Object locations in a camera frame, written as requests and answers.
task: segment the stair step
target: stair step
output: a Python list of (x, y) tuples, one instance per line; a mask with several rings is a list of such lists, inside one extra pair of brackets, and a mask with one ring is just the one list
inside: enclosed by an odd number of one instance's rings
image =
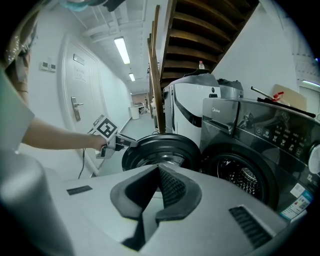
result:
[(251, 5), (246, 0), (229, 0), (239, 10), (250, 10)]
[(193, 41), (193, 42), (208, 46), (208, 47), (210, 47), (220, 53), (223, 52), (223, 48), (219, 44), (212, 42), (211, 40), (206, 39), (200, 35), (196, 35), (196, 34), (192, 34), (189, 32), (173, 29), (170, 33), (170, 37)]
[(183, 78), (185, 73), (181, 72), (164, 72), (162, 79), (179, 79)]
[(203, 51), (196, 50), (196, 49), (186, 48), (186, 47), (169, 45), (166, 50), (166, 53), (167, 54), (184, 55), (184, 56), (192, 56), (192, 57), (197, 57), (200, 60), (208, 60), (208, 61), (215, 62), (215, 63), (217, 62), (217, 57), (210, 54), (210, 53), (203, 52)]
[(223, 13), (231, 20), (244, 21), (244, 15), (235, 7), (230, 0), (214, 0), (212, 2), (215, 9)]
[(170, 60), (166, 59), (164, 63), (164, 68), (182, 68), (182, 69), (193, 69), (196, 70), (199, 68), (198, 62), (192, 61), (178, 61), (178, 60)]
[(216, 9), (212, 8), (208, 4), (198, 1), (198, 0), (178, 0), (178, 2), (183, 3), (183, 4), (188, 4), (194, 8), (197, 8), (201, 10), (202, 12), (205, 12), (210, 15), (210, 18), (219, 23), (221, 26), (224, 28), (230, 30), (231, 32), (236, 32), (237, 27), (233, 22), (224, 16), (221, 12), (217, 11)]
[(185, 21), (188, 23), (192, 23), (198, 26), (201, 26), (207, 30), (209, 30), (212, 34), (218, 36), (219, 38), (221, 38), (223, 41), (225, 42), (231, 42), (230, 37), (227, 35), (227, 33), (223, 32), (221, 29), (217, 28), (214, 25), (211, 25), (209, 22), (206, 22), (202, 19), (181, 13), (181, 12), (176, 12), (174, 14), (174, 19), (176, 20), (180, 20), (180, 21)]

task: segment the white washing machine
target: white washing machine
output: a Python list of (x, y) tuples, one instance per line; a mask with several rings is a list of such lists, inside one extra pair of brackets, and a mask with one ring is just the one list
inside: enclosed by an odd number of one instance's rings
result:
[(199, 147), (204, 99), (242, 97), (240, 82), (216, 80), (209, 73), (173, 81), (164, 88), (165, 132), (185, 136)]

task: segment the black cable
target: black cable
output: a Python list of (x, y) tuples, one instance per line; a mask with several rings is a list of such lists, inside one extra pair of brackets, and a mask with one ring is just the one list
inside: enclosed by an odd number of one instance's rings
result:
[(78, 180), (80, 179), (80, 176), (82, 174), (82, 172), (84, 171), (84, 168), (85, 168), (85, 152), (86, 152), (86, 148), (83, 148), (82, 149), (82, 169), (79, 173), (79, 176), (78, 176)]
[(85, 168), (85, 152), (86, 152), (86, 148), (83, 148), (82, 149), (82, 169), (81, 169), (81, 171), (79, 173), (78, 180), (80, 179), (80, 176), (81, 176), (81, 174), (82, 174), (82, 172), (84, 171), (84, 168)]

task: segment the front-loading washing machine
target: front-loading washing machine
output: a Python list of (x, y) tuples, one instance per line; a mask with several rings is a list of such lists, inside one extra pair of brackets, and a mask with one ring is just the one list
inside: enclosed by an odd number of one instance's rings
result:
[(256, 100), (203, 101), (201, 171), (287, 220), (305, 213), (318, 189), (319, 145), (320, 122), (298, 111)]

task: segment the hand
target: hand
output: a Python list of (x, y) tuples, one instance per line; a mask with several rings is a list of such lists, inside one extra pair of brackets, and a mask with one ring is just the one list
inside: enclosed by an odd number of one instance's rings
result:
[(101, 148), (107, 144), (107, 141), (101, 135), (92, 135), (92, 148), (100, 151)]

